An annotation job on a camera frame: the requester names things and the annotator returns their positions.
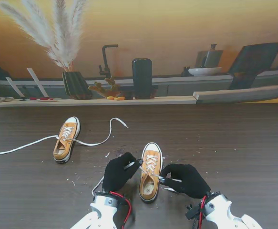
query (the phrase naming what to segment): black glove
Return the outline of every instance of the black glove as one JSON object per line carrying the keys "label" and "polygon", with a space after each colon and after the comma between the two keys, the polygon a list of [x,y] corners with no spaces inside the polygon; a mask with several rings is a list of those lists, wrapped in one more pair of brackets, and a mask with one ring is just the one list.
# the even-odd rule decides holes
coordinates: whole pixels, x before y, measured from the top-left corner
{"label": "black glove", "polygon": [[168,164],[160,173],[164,177],[159,180],[160,184],[169,186],[179,193],[185,193],[191,198],[202,198],[210,191],[209,185],[200,176],[198,171],[191,165]]}
{"label": "black glove", "polygon": [[[134,162],[134,164],[124,170],[124,167],[131,162]],[[136,160],[131,153],[124,153],[122,156],[111,160],[105,169],[103,180],[105,192],[120,190],[133,177],[139,167],[139,160]]]}

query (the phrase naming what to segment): dark wood tabletop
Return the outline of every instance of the dark wood tabletop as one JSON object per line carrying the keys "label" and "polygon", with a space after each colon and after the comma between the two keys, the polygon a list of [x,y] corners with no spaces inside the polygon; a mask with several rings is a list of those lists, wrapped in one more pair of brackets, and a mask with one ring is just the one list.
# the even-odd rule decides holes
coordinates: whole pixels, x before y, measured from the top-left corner
{"label": "dark wood tabletop", "polygon": [[[109,160],[123,152],[139,158],[149,142],[158,143],[165,165],[195,166],[213,191],[232,201],[235,216],[248,214],[265,229],[278,228],[278,104],[0,108],[0,151],[56,135],[71,116],[79,118],[78,139],[86,143],[103,141],[113,117],[129,128],[114,121],[106,143],[75,144],[65,165],[52,158],[55,139],[1,155],[0,229],[69,229],[91,211],[91,189]],[[138,171],[121,190],[134,208],[125,229],[192,226],[185,207],[199,200],[161,188],[156,201],[145,204],[139,178]],[[204,221],[203,228],[216,226]]]}

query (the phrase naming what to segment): white robotic arm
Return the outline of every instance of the white robotic arm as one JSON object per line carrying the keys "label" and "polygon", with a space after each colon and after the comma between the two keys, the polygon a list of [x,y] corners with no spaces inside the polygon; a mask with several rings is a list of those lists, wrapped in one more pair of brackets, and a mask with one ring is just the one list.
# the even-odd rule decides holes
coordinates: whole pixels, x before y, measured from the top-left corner
{"label": "white robotic arm", "polygon": [[118,200],[105,193],[96,193],[92,212],[84,216],[71,229],[116,229],[113,216],[117,212]]}
{"label": "white robotic arm", "polygon": [[[235,217],[231,213],[232,202],[223,194],[212,193],[207,196],[203,206],[203,215],[207,221],[214,222],[218,229],[262,229],[261,226],[250,216]],[[188,219],[194,219],[199,215],[200,206],[188,207],[186,213]]]}

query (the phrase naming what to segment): red cable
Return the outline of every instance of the red cable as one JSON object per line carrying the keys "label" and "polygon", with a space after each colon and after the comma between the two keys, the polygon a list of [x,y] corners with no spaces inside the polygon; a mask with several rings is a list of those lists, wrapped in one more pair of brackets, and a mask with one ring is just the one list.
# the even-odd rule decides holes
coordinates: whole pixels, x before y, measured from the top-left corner
{"label": "red cable", "polygon": [[199,229],[201,229],[201,225],[202,225],[202,210],[203,210],[203,208],[204,208],[205,201],[206,201],[206,196],[204,196],[204,197],[202,198],[202,201],[201,201],[200,213],[199,213],[199,221],[198,221],[198,228],[199,228]]}
{"label": "red cable", "polygon": [[130,214],[131,214],[131,211],[132,211],[131,203],[129,202],[128,199],[126,199],[124,196],[122,196],[122,195],[119,194],[119,193],[116,193],[116,192],[110,192],[110,193],[113,194],[113,195],[116,195],[116,196],[118,196],[118,197],[123,198],[123,199],[127,202],[127,204],[128,204],[129,209],[128,209],[127,216],[126,216],[126,218],[125,218],[125,220],[124,220],[124,225],[125,225],[125,223],[128,221],[128,218],[129,218],[129,216],[130,216]]}

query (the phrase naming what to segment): faucet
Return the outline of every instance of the faucet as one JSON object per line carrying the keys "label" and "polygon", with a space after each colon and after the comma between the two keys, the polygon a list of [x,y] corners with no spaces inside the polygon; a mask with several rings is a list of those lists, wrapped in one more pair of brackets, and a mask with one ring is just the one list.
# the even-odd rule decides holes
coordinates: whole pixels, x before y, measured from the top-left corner
{"label": "faucet", "polygon": [[99,65],[99,69],[100,69],[100,75],[105,75],[106,78],[110,79],[111,77],[111,73],[110,73],[110,69],[108,67],[108,63],[107,63],[107,57],[106,57],[106,48],[117,48],[119,47],[118,44],[107,44],[107,45],[104,45],[102,47],[102,52],[103,52],[103,58],[104,58],[104,64],[105,64],[105,68],[104,68],[104,71],[102,70],[102,66]]}

